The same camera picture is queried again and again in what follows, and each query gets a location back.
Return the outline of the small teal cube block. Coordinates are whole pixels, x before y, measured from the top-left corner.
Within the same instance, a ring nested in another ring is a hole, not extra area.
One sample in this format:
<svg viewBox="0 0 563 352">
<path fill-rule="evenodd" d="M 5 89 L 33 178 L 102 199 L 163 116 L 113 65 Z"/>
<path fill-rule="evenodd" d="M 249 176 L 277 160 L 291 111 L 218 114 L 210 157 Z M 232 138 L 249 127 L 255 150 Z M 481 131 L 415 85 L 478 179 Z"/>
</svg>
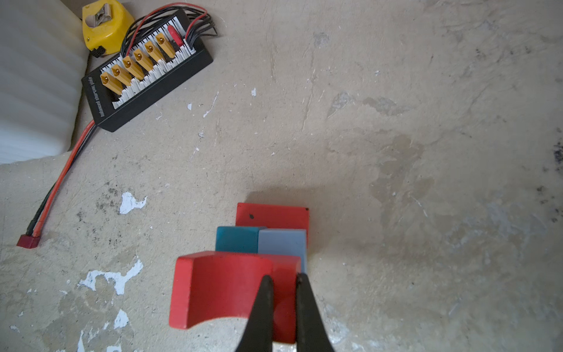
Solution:
<svg viewBox="0 0 563 352">
<path fill-rule="evenodd" d="M 218 227 L 215 251 L 256 254 L 262 229 L 263 227 Z"/>
</svg>

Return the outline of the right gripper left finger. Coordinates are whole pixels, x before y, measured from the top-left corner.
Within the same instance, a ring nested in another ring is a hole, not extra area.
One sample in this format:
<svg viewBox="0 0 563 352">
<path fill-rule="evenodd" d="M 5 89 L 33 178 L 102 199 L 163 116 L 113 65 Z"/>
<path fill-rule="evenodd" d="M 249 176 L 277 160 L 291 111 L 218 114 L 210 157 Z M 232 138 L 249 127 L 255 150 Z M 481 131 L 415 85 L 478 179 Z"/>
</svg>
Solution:
<svg viewBox="0 0 563 352">
<path fill-rule="evenodd" d="M 246 328 L 236 352 L 272 352 L 274 333 L 274 283 L 265 275 L 252 306 Z"/>
</svg>

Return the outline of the red rectangular block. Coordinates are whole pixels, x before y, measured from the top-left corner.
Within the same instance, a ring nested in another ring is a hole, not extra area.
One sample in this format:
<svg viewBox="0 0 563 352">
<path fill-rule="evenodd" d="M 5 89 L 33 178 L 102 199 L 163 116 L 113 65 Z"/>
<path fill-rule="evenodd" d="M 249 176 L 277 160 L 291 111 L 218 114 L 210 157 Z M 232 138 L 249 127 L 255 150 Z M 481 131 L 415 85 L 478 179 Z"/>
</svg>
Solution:
<svg viewBox="0 0 563 352">
<path fill-rule="evenodd" d="M 306 243 L 309 243 L 309 220 L 309 208 L 239 202 L 235 225 L 237 227 L 306 230 Z"/>
</svg>

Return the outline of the red arch block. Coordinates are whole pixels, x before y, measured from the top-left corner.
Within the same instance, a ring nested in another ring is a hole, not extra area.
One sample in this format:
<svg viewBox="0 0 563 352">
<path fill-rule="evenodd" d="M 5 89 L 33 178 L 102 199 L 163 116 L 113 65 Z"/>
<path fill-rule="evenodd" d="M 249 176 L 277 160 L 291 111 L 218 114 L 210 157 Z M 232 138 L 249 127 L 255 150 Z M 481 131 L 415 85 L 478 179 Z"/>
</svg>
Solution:
<svg viewBox="0 0 563 352">
<path fill-rule="evenodd" d="M 235 252 L 198 252 L 177 258 L 169 325 L 190 329 L 217 318 L 248 318 L 262 277 L 274 283 L 277 343 L 296 341 L 296 256 Z"/>
</svg>

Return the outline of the light blue cube block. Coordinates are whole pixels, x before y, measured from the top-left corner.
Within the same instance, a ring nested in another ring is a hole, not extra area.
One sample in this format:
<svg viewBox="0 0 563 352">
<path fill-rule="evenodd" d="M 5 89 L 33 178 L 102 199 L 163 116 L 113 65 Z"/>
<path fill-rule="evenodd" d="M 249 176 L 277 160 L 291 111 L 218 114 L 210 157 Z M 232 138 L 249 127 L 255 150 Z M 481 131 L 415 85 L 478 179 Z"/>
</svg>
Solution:
<svg viewBox="0 0 563 352">
<path fill-rule="evenodd" d="M 307 237 L 304 229 L 262 229 L 257 252 L 261 255 L 296 256 L 301 259 L 301 272 L 307 273 Z"/>
</svg>

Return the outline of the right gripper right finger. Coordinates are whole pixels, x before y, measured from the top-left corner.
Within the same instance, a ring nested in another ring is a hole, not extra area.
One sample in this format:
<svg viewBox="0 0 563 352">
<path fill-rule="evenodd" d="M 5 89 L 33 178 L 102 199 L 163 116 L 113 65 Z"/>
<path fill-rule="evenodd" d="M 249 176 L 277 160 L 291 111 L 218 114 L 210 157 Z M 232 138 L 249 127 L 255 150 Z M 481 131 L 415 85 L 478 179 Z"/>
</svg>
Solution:
<svg viewBox="0 0 563 352">
<path fill-rule="evenodd" d="M 309 277 L 304 273 L 298 274 L 296 280 L 296 350 L 334 352 Z"/>
</svg>

